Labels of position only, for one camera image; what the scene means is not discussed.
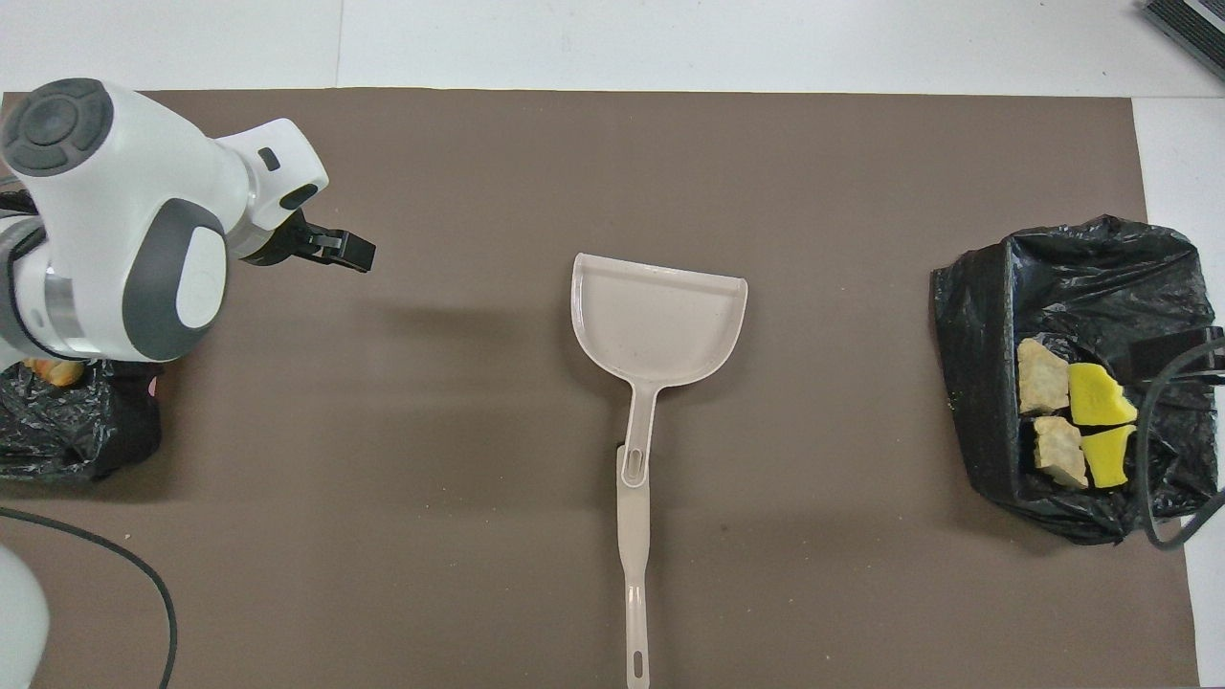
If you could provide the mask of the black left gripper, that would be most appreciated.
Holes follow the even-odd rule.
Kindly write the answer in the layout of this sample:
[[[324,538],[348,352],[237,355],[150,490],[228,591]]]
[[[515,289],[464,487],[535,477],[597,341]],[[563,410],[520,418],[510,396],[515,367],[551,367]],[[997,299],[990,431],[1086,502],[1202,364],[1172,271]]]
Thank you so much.
[[[316,243],[318,239],[323,239],[323,244]],[[268,242],[247,256],[247,264],[267,267],[288,257],[303,257],[368,273],[376,250],[375,244],[349,230],[328,234],[323,227],[309,222],[303,208],[296,208],[272,230]]]

